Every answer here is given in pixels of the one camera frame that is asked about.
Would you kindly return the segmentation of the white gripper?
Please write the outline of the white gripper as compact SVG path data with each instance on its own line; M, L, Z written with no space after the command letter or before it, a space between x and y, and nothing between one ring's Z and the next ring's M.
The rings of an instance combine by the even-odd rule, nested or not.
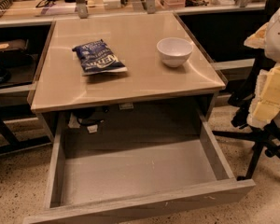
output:
M273 121L280 128L280 63L259 72L247 117L249 125L261 129Z

